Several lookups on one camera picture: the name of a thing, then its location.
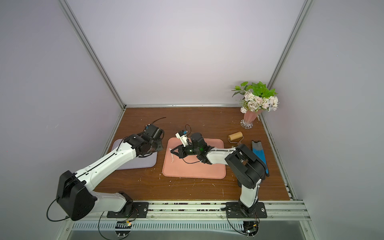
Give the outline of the pink silicone mat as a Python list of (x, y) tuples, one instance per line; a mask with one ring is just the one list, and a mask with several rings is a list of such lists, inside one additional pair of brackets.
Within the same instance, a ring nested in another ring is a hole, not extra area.
[(173, 149), (181, 145), (181, 141), (177, 138), (170, 138), (167, 144), (167, 150), (163, 165), (163, 175), (166, 177), (177, 178), (199, 178), (199, 179), (223, 179), (226, 176), (226, 166), (222, 164), (208, 165), (198, 161), (195, 156), (188, 156), (179, 159), (174, 156), (174, 162), (171, 163), (172, 157), (170, 148)]

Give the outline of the wooden rolling pin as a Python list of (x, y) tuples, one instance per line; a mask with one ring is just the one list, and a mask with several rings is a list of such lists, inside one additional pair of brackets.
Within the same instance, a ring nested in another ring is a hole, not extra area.
[(228, 141), (232, 144), (239, 144), (244, 139), (244, 135), (242, 132), (236, 132), (228, 135)]

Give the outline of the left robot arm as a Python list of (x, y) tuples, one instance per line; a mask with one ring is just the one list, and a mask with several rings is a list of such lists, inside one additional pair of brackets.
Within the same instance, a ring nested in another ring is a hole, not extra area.
[(115, 149), (91, 165), (75, 173), (64, 172), (59, 178), (57, 203), (72, 221), (98, 212), (117, 218), (130, 217), (134, 206), (126, 193), (99, 193), (95, 188), (125, 163), (161, 151), (163, 137), (162, 129), (149, 124), (139, 134), (123, 138)]

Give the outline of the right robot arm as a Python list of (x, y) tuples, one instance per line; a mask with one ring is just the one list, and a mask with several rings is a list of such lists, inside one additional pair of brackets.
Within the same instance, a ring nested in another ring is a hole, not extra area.
[(206, 165), (227, 165), (235, 174), (242, 190), (240, 203), (246, 209), (253, 208), (259, 201), (260, 184), (269, 176), (267, 164), (244, 144), (230, 149), (219, 149), (208, 145), (201, 133), (190, 138), (186, 131), (176, 133), (181, 145), (171, 149), (171, 154), (185, 159), (194, 156)]

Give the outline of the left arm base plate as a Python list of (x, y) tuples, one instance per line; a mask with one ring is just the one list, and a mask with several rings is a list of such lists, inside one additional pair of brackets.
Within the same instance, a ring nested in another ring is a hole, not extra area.
[(107, 213), (107, 218), (127, 219), (146, 218), (149, 209), (148, 202), (128, 202), (121, 211)]

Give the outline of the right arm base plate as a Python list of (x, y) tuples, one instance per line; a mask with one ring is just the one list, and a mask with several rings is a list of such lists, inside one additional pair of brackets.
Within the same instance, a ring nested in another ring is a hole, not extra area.
[(227, 202), (226, 206), (221, 209), (226, 213), (229, 219), (266, 219), (268, 217), (265, 204), (257, 202), (250, 208), (247, 208), (241, 202)]

